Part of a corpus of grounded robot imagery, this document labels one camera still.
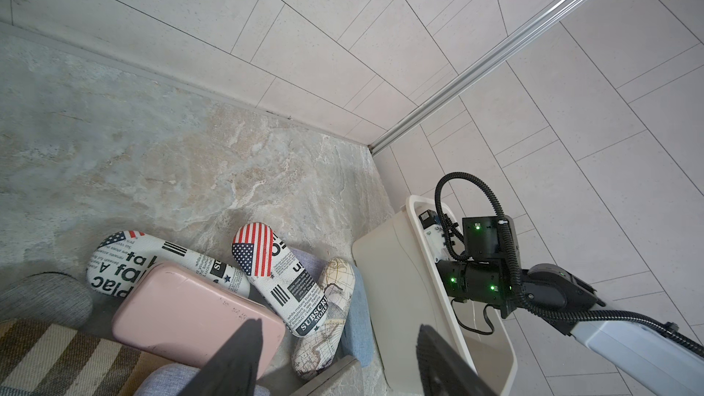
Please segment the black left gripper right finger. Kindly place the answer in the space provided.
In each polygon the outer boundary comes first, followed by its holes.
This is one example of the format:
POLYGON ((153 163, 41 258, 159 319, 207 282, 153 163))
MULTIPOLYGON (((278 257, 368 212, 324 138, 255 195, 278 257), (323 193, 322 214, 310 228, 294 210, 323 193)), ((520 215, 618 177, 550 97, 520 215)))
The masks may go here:
POLYGON ((416 357, 425 396, 497 396, 432 326, 420 326, 416 357))

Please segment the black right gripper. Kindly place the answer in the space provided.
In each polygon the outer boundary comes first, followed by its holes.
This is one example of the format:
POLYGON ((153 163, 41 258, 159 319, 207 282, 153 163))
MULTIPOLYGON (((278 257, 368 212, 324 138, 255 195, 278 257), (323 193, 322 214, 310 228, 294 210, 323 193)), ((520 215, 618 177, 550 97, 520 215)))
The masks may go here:
POLYGON ((489 304, 502 316, 517 308, 513 299, 506 250, 495 216, 464 217, 451 228, 453 244, 464 245, 465 260, 449 258, 436 264, 445 293, 458 302, 489 304))

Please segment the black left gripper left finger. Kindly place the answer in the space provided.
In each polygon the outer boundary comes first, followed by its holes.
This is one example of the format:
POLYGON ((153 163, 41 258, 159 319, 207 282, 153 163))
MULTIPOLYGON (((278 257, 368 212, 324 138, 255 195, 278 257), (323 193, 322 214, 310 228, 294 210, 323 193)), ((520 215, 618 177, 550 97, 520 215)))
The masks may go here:
POLYGON ((262 320, 247 320, 178 395, 252 396, 262 348, 262 320))

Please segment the cream plastic storage box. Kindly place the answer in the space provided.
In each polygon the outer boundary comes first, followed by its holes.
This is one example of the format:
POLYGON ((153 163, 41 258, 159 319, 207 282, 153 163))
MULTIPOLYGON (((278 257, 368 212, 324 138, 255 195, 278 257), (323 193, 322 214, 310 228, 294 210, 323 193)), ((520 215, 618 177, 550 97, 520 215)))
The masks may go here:
POLYGON ((384 375, 392 390, 422 394, 415 345, 432 326, 495 392, 513 388, 518 361, 500 313, 480 302, 452 304, 419 219, 434 208, 411 195, 392 218, 352 247, 365 284, 384 375))

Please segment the light grey rectangular glasses case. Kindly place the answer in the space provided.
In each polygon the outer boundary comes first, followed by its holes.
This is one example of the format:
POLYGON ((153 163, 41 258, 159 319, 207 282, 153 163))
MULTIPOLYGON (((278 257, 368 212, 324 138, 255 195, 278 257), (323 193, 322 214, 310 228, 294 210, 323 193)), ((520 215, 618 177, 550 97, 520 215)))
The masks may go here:
POLYGON ((339 359, 321 374, 308 381, 291 396, 364 395, 364 381, 359 361, 352 356, 339 359))

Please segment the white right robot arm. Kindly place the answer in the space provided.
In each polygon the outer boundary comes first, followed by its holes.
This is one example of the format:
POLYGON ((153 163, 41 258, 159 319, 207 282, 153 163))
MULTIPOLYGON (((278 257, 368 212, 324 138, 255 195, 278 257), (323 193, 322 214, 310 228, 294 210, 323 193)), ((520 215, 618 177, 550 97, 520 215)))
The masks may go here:
POLYGON ((434 191, 434 206, 449 254, 436 269, 452 304, 481 303, 503 318, 524 309, 656 395, 702 394, 703 346, 680 333, 677 324, 616 308, 555 264, 523 269, 513 220, 479 177, 467 172, 443 176, 434 191), (442 192, 453 180, 475 185, 494 213, 460 221, 446 214, 442 192))

